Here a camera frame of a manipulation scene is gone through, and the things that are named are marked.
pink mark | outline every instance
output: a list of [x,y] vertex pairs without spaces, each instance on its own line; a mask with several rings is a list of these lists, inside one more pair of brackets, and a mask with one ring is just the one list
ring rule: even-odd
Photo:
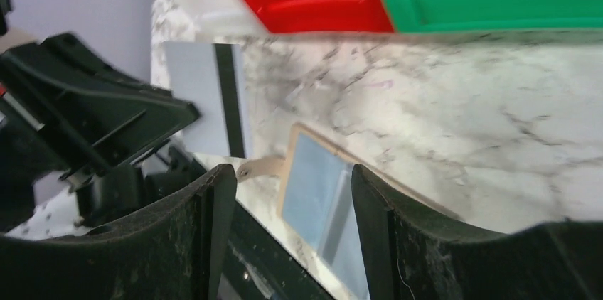
[[377,82],[377,83],[371,83],[369,85],[366,85],[367,87],[372,87],[372,88],[383,88],[383,89],[390,89],[391,87],[394,86],[394,81],[392,80],[385,80],[385,81],[381,81],[381,82]]

marble surface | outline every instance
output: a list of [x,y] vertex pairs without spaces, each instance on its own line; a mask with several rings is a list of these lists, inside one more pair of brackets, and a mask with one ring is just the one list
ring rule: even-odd
[[[257,157],[283,154],[303,122],[479,227],[603,220],[602,32],[209,37],[177,0],[156,0],[152,38],[152,81],[164,87],[162,42],[242,45]],[[279,224],[277,188],[259,178],[238,200],[346,299]]]

